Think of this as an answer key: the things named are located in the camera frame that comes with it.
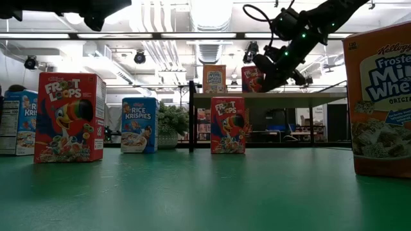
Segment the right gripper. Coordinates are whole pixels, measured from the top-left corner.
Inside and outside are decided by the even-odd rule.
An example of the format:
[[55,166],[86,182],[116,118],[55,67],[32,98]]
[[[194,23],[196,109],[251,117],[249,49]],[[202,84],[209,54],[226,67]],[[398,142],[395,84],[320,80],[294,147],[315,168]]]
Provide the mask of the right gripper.
[[258,54],[253,58],[255,66],[265,75],[260,92],[288,85],[289,78],[293,79],[296,85],[307,84],[305,77],[296,69],[301,59],[292,57],[286,48],[265,46],[265,56]]

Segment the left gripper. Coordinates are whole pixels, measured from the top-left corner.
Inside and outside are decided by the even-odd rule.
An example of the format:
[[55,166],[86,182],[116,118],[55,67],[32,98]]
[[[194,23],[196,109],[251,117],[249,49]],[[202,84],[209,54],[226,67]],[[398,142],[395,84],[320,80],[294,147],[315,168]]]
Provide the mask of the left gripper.
[[101,31],[108,13],[116,13],[132,4],[132,0],[110,0],[107,11],[97,1],[72,0],[68,1],[64,17],[83,19],[84,23],[93,31]]

